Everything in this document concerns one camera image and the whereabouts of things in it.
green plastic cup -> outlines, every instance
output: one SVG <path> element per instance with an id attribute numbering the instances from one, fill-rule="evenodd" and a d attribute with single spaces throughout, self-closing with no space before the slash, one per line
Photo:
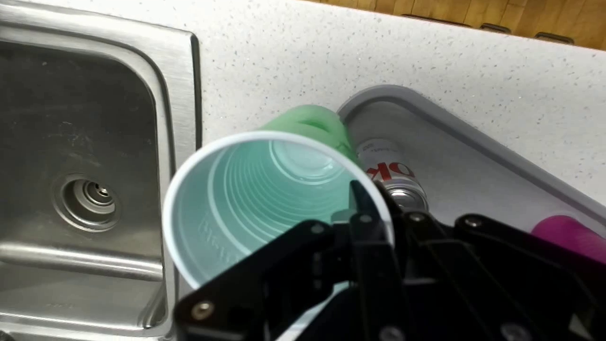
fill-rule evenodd
<path id="1" fill-rule="evenodd" d="M 194 151 L 168 185 L 162 237 L 177 271 L 198 288 L 302 220 L 331 223 L 348 210 L 352 180 L 374 201 L 391 240 L 388 208 L 357 167 L 338 115 L 297 106 L 259 131 Z"/>

kitchen counter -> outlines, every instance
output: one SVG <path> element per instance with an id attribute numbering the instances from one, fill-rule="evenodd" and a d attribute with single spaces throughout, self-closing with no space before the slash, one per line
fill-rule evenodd
<path id="1" fill-rule="evenodd" d="M 606 204 L 603 51 L 308 2 L 41 2 L 194 32 L 204 142 L 397 83 Z"/>

sink basin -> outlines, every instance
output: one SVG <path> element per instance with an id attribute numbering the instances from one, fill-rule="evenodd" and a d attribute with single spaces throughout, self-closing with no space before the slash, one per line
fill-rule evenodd
<path id="1" fill-rule="evenodd" d="M 164 339 L 170 174 L 198 140 L 196 40 L 0 2 L 0 329 Z"/>

